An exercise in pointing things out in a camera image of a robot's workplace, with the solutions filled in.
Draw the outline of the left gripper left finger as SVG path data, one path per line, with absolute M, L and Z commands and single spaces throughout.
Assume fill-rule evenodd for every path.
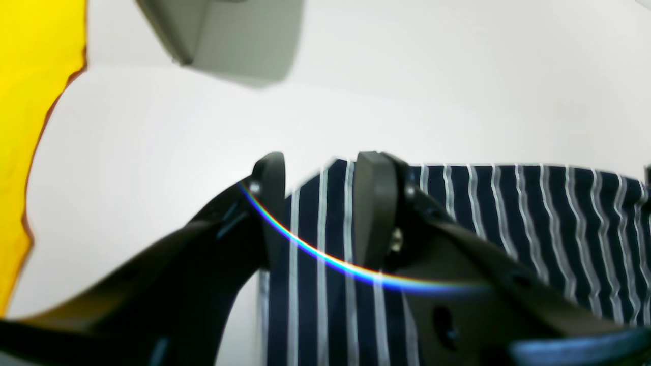
M 81 294 L 3 320 L 2 365 L 214 365 L 237 295 L 286 243 L 264 208 L 285 213 L 281 152 Z

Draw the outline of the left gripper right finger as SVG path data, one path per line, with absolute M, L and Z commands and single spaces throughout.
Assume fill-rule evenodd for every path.
M 355 265 L 402 293 L 425 365 L 644 365 L 649 329 L 567 301 L 463 228 L 386 152 L 358 153 Z

